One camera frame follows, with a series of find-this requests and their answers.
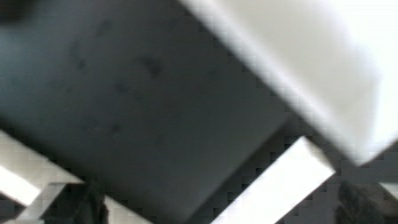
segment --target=dark surface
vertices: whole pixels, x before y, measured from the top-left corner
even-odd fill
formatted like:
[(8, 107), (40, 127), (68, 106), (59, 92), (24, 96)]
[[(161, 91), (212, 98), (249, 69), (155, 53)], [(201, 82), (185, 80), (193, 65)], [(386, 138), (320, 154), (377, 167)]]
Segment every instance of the dark surface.
[(288, 109), (171, 0), (38, 0), (0, 26), (6, 131), (155, 223), (185, 223)]
[(17, 220), (47, 224), (109, 224), (105, 195), (95, 184), (52, 183)]
[(24, 208), (24, 205), (0, 194), (0, 223), (17, 218)]

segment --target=scratched surface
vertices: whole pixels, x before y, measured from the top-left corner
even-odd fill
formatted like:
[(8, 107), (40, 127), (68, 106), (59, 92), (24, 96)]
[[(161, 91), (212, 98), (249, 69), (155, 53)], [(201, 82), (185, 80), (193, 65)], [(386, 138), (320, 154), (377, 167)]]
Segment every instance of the scratched surface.
[(0, 25), (2, 129), (184, 223), (288, 117), (171, 0), (38, 0)]

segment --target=white surface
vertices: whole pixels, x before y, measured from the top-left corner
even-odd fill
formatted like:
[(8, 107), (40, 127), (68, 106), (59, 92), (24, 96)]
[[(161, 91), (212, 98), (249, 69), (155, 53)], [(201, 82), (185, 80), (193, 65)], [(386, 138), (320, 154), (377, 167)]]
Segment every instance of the white surface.
[(274, 224), (333, 174), (322, 151), (301, 138), (214, 224)]
[(398, 137), (398, 1), (180, 1), (363, 164)]
[[(0, 132), (0, 192), (27, 206), (50, 182), (82, 182), (49, 159)], [(107, 197), (111, 224), (150, 224)]]

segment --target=black object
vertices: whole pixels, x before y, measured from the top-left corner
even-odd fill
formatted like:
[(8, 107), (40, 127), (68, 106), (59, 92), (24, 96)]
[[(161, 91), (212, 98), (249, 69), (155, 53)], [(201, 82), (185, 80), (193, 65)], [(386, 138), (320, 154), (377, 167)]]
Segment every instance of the black object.
[(178, 1), (36, 3), (0, 29), (0, 128), (157, 224), (194, 222), (288, 148), (290, 108)]
[(104, 193), (95, 184), (54, 183), (45, 188), (17, 221), (47, 224), (107, 224)]
[(342, 183), (336, 224), (398, 223), (398, 201), (381, 184)]
[(24, 205), (0, 194), (0, 223), (15, 219), (24, 211)]
[(0, 24), (18, 21), (29, 13), (34, 0), (0, 0)]

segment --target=black tabletop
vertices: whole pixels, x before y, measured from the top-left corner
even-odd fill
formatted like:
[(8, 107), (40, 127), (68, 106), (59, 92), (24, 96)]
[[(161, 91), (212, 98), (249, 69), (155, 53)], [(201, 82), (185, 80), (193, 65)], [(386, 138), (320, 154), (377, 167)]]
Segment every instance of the black tabletop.
[(0, 23), (0, 123), (155, 223), (185, 223), (290, 115), (173, 0), (38, 0)]

